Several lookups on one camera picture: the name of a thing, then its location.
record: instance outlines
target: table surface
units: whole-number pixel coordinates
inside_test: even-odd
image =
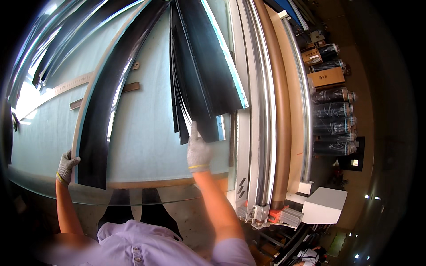
[[[226,1],[207,2],[232,51]],[[48,79],[46,87],[54,88],[93,71],[111,39],[136,8],[120,14],[87,38]],[[69,190],[73,202],[121,205],[122,200],[111,199],[114,189],[129,189],[130,205],[147,204],[141,197],[145,188],[157,188],[161,203],[201,196],[187,169],[187,145],[180,145],[173,128],[169,17],[167,9],[142,46],[136,59],[140,67],[131,70],[126,81],[126,84],[139,82],[141,88],[121,95],[109,146],[107,190],[72,183]],[[34,71],[29,69],[29,79],[23,83],[17,114],[25,113],[29,103],[40,97],[30,82]],[[83,98],[86,87],[87,83],[52,98],[21,120],[13,135],[12,164],[8,166],[11,181],[55,198],[55,173],[62,153],[72,146],[79,112],[79,108],[70,111],[69,104]],[[230,136],[230,115],[225,114],[224,120],[226,140],[211,143],[214,150],[211,171],[220,180],[222,189],[229,191],[235,186],[235,171],[229,166],[230,149],[234,149],[235,143]]]

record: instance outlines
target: rubber strip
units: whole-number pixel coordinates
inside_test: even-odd
[[[66,0],[55,9],[55,11],[50,14],[47,18],[46,16],[41,16],[39,19],[40,23],[33,25],[31,30],[31,38],[27,38],[24,42],[21,51],[14,63],[12,74],[9,79],[9,84],[7,88],[8,92],[8,102],[13,108],[16,108],[17,98],[22,87],[22,82],[24,81],[26,75],[28,74],[28,69],[31,65],[31,59],[36,53],[38,45],[42,42],[43,38],[50,33],[50,31],[61,22],[61,20],[66,17],[68,11],[80,2],[79,0]]]
[[[175,2],[182,24],[185,25],[185,34],[203,85],[205,99],[208,101],[207,105],[210,106],[210,117],[248,107],[229,49],[207,2]]]
[[[48,75],[48,67],[52,62],[53,58],[59,54],[64,45],[68,43],[70,38],[83,26],[83,24],[108,0],[86,0],[74,13],[67,17],[64,25],[55,36],[53,41],[50,43],[46,50],[40,64],[35,71],[32,84],[37,87],[39,84],[43,84]]]
[[[50,72],[50,75],[54,75],[57,69],[71,55],[71,53],[75,51],[96,30],[111,21],[119,14],[140,4],[143,1],[144,0],[110,0],[101,6],[101,8],[97,10],[75,33],[75,35],[64,46],[63,50],[60,53],[57,53],[56,57],[52,60],[51,65],[47,69],[47,71]]]
[[[75,151],[75,156],[81,158],[74,176],[78,184],[107,188],[109,141],[124,82],[149,32],[169,4],[170,1],[163,0],[146,0],[142,4],[144,8],[99,68],[92,87],[88,87],[91,95],[85,95],[86,102],[83,99],[79,111],[84,121],[78,129],[80,137]]]
[[[188,127],[193,120],[198,123],[198,131],[206,142],[224,139],[222,127],[216,116],[210,116],[211,109],[204,84],[187,39],[186,28],[177,6],[171,5],[171,85],[176,110],[181,144],[188,143]]]

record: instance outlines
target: cardboard tube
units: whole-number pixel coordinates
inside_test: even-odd
[[[262,24],[263,34],[265,35],[266,45],[268,47],[275,90],[276,167],[271,209],[282,209],[287,193],[291,156],[291,116],[287,77],[285,74],[284,62],[282,61],[281,49],[268,11],[262,0],[254,0],[254,4]]]
[[[278,13],[272,8],[266,6],[266,10],[269,13],[278,39],[285,73],[287,75],[291,114],[291,158],[287,192],[295,194],[299,190],[304,159],[302,88],[300,88],[299,74],[297,72],[296,61],[294,60],[290,40],[287,37],[282,21]]]

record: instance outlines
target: person in background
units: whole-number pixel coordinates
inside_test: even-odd
[[[321,246],[299,251],[293,266],[320,266],[325,261],[327,251]]]
[[[133,219],[130,206],[109,206],[99,222],[98,241],[102,254],[93,257],[90,263],[103,266],[254,266],[254,259],[244,240],[234,209],[210,173],[211,158],[211,149],[198,137],[197,123],[193,121],[187,150],[188,169],[201,190],[208,217],[216,233],[211,261],[206,261],[182,242],[177,223],[161,204],[157,204],[152,205],[158,208],[149,211],[149,218],[145,218],[144,222]],[[56,173],[56,199],[61,233],[83,235],[68,191],[72,168],[79,162],[80,158],[71,159],[71,151],[68,151],[62,155]],[[149,206],[151,205],[143,207],[143,217],[147,217],[144,213]]]

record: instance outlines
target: cotton work glove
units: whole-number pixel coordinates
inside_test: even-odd
[[[197,122],[192,121],[191,137],[188,140],[188,169],[191,173],[210,169],[212,151],[202,137],[198,136]]]
[[[72,168],[80,162],[80,157],[71,159],[71,150],[62,154],[59,162],[59,168],[56,172],[56,179],[64,186],[68,187],[71,182]]]

